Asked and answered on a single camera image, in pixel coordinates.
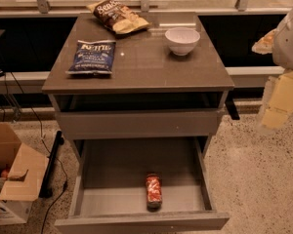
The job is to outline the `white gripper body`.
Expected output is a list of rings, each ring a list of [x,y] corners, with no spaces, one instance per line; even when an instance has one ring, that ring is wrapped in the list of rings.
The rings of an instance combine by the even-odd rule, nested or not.
[[[273,62],[293,70],[293,8],[276,28],[272,46]]]

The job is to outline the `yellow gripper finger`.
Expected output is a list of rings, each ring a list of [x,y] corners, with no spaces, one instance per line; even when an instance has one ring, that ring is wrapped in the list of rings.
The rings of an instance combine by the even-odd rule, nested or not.
[[[266,83],[261,108],[261,124],[267,129],[280,128],[293,113],[293,71]]]
[[[268,32],[252,46],[252,51],[256,54],[266,55],[272,53],[273,38],[275,29]]]

